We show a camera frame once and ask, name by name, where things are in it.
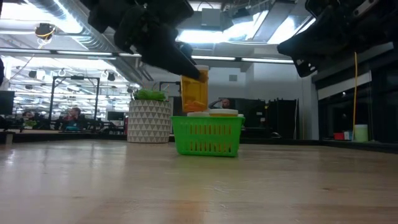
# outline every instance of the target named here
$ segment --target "wooden table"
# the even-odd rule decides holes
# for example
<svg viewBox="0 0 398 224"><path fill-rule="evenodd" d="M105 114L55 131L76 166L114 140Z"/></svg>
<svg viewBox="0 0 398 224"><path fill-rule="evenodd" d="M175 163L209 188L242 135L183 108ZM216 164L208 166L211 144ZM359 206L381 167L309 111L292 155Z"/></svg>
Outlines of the wooden table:
<svg viewBox="0 0 398 224"><path fill-rule="evenodd" d="M398 223L398 156L242 145L59 141L0 150L0 223Z"/></svg>

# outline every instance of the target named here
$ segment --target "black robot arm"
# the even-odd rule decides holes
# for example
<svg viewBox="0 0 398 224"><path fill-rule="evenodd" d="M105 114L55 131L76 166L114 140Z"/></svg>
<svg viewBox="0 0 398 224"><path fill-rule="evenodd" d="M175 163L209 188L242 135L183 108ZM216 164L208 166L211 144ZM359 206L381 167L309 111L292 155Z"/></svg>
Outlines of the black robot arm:
<svg viewBox="0 0 398 224"><path fill-rule="evenodd" d="M99 32L112 27L121 50L142 55L142 61L177 75L199 79L192 49L177 43L176 26L193 15L187 0L80 0L88 22Z"/></svg>

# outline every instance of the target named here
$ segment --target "computer monitor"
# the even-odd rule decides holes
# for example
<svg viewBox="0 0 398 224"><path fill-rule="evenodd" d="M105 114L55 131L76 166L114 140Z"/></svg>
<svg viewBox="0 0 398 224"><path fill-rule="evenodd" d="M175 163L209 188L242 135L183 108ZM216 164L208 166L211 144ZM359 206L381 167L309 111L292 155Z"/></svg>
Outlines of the computer monitor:
<svg viewBox="0 0 398 224"><path fill-rule="evenodd" d="M14 107L14 91L0 91L0 114L12 115L12 108Z"/></svg>
<svg viewBox="0 0 398 224"><path fill-rule="evenodd" d="M108 112L108 121L124 121L125 112L116 112L109 111Z"/></svg>

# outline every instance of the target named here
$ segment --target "white geometric planter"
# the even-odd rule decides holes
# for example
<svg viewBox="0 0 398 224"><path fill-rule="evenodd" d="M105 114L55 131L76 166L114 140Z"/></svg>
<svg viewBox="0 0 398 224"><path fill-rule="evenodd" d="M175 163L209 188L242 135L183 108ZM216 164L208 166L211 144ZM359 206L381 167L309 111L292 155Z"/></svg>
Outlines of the white geometric planter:
<svg viewBox="0 0 398 224"><path fill-rule="evenodd" d="M155 100L132 100L129 109L127 141L168 143L171 105Z"/></svg>

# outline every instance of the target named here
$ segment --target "green plastic basket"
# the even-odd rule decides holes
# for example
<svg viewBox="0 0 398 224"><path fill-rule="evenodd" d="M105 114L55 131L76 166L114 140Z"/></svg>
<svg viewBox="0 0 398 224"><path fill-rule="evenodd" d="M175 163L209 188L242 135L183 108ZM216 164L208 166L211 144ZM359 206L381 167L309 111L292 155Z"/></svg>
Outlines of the green plastic basket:
<svg viewBox="0 0 398 224"><path fill-rule="evenodd" d="M173 116L179 154L235 157L244 118Z"/></svg>

